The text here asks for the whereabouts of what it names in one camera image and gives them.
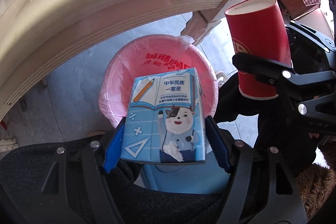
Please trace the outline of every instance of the pink plastic bag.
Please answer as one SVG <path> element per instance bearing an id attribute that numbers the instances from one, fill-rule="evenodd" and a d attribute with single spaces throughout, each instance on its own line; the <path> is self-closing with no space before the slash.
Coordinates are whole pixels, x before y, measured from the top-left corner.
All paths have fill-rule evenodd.
<path id="1" fill-rule="evenodd" d="M 98 98 L 100 111 L 114 127 L 126 115 L 136 77 L 196 68 L 204 95 L 204 116 L 214 115 L 218 102 L 215 72 L 188 37 L 148 35 L 128 43 L 111 60 Z"/>

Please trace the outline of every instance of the metal bolt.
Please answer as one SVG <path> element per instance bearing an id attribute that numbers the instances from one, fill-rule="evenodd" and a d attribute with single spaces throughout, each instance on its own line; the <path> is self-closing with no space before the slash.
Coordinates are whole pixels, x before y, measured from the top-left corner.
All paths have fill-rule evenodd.
<path id="1" fill-rule="evenodd" d="M 59 147 L 59 148 L 57 148 L 57 150 L 56 150 L 57 154 L 63 154 L 64 151 L 65 151 L 65 148 L 64 148 L 64 147 Z"/>
<path id="2" fill-rule="evenodd" d="M 91 146 L 92 148 L 96 148 L 96 147 L 98 147 L 98 146 L 99 146 L 99 141 L 92 141 L 92 142 L 90 143 L 90 146 Z"/>
<path id="3" fill-rule="evenodd" d="M 270 150 L 273 154 L 276 154 L 276 153 L 279 152 L 279 149 L 276 148 L 275 146 L 271 146 L 271 147 L 269 148 L 269 150 Z"/>
<path id="4" fill-rule="evenodd" d="M 284 78 L 287 78 L 287 79 L 289 79 L 289 78 L 292 77 L 291 73 L 290 73 L 288 70 L 283 70 L 283 71 L 282 71 L 282 76 L 283 76 Z"/>
<path id="5" fill-rule="evenodd" d="M 299 106 L 297 107 L 297 109 L 299 110 L 299 113 L 301 115 L 305 115 L 307 113 L 307 107 L 304 104 L 299 104 Z"/>
<path id="6" fill-rule="evenodd" d="M 235 140 L 235 146 L 237 146 L 237 147 L 243 147 L 244 144 L 245 143 L 242 140 Z"/>

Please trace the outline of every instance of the wooden table leg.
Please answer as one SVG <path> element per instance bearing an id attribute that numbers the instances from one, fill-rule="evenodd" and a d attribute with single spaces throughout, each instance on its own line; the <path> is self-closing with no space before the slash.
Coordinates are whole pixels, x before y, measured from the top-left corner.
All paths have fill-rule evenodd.
<path id="1" fill-rule="evenodd" d="M 223 0 L 222 3 L 214 9 L 193 12 L 193 16 L 186 23 L 181 35 L 188 35 L 194 39 L 194 46 L 197 46 L 211 32 L 211 30 L 221 23 L 225 17 L 224 5 L 229 0 Z"/>

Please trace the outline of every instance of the cartoon pencil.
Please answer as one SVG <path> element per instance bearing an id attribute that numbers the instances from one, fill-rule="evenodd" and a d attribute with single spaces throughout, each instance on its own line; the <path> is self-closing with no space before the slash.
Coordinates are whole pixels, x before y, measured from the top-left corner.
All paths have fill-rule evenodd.
<path id="1" fill-rule="evenodd" d="M 154 84 L 154 80 L 150 80 L 144 87 L 143 89 L 138 93 L 138 95 L 133 99 L 134 102 L 137 102 L 141 99 L 141 97 L 146 93 L 147 90 L 151 88 L 151 86 Z"/>

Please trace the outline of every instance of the red paper cup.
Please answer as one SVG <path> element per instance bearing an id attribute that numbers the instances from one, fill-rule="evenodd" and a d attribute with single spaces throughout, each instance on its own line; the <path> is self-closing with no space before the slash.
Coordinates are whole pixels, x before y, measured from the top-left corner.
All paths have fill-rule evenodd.
<path id="1" fill-rule="evenodd" d="M 235 53 L 244 52 L 291 66 L 287 32 L 276 0 L 245 0 L 225 12 Z M 238 71 L 239 90 L 247 98 L 276 98 L 274 87 Z"/>

